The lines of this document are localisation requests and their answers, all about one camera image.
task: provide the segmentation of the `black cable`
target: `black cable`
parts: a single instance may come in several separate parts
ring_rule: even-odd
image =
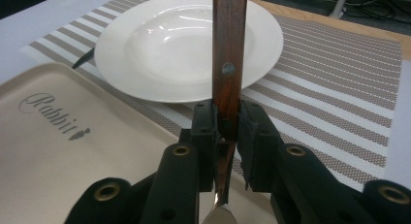
[[[393,6],[395,6],[397,9],[399,9],[400,11],[402,11],[403,13],[409,14],[411,15],[410,12],[405,11],[404,9],[402,9],[398,4],[396,4],[393,0],[387,0],[389,3],[391,3]]]

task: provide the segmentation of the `gray striped placemat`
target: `gray striped placemat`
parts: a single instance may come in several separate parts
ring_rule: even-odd
[[[72,65],[117,16],[147,0],[112,0],[21,50],[41,63]],[[284,33],[278,63],[243,89],[261,104],[286,143],[309,146],[343,183],[362,190],[386,163],[401,65],[398,43],[275,16]],[[104,82],[94,61],[79,72],[178,136],[193,104],[142,101]],[[239,160],[234,171],[241,173]]]

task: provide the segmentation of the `beige tray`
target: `beige tray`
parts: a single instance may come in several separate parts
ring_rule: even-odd
[[[0,223],[63,223],[93,182],[157,170],[176,137],[71,68],[50,63],[0,86]],[[238,223],[274,223],[269,198],[233,175]],[[213,195],[201,195],[200,220]]]

